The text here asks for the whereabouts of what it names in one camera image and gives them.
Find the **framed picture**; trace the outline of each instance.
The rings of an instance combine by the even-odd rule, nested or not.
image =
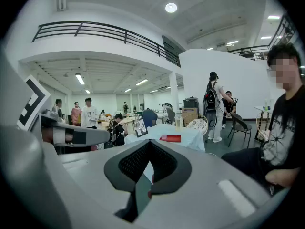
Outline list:
[[[137,137],[143,136],[148,133],[148,131],[145,127],[144,121],[142,119],[134,120],[133,126],[134,126],[135,132],[137,134]]]

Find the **white pants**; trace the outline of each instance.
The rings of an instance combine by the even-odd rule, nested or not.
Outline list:
[[[217,123],[215,128],[209,132],[209,138],[213,138],[213,140],[217,141],[220,138],[220,131],[221,127],[223,125],[223,117],[224,117],[224,104],[221,101],[219,103],[218,108],[216,109],[216,115],[217,115]]]

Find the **round ceiling light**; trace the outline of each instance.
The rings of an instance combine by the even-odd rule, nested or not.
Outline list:
[[[177,5],[174,3],[169,3],[165,6],[165,10],[169,13],[174,13],[177,10]]]

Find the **pink shirt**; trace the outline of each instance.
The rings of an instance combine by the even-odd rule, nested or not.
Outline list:
[[[71,111],[71,119],[73,124],[80,124],[81,108],[73,108]]]

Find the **black metal railing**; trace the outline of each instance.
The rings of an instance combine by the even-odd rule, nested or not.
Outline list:
[[[124,28],[91,22],[91,21],[60,21],[42,24],[39,26],[36,35],[32,42],[40,38],[59,36],[59,35],[74,35],[74,36],[102,36],[130,43],[138,47],[149,50],[159,57],[163,57],[168,61],[180,67],[178,55],[173,54],[158,43],[141,36]]]
[[[271,47],[277,45],[278,43],[288,43],[295,31],[296,28],[288,15],[283,15],[279,26],[268,45],[239,48],[227,52],[238,54],[239,56],[249,58],[251,60],[266,60]]]

